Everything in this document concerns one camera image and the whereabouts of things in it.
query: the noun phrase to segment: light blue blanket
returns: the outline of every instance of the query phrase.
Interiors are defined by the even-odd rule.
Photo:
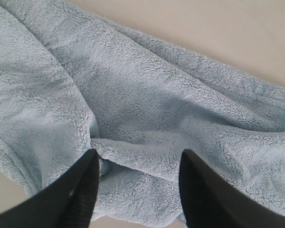
[[[93,219],[180,218],[185,148],[285,215],[284,88],[61,0],[0,0],[0,171],[33,195],[91,147]]]

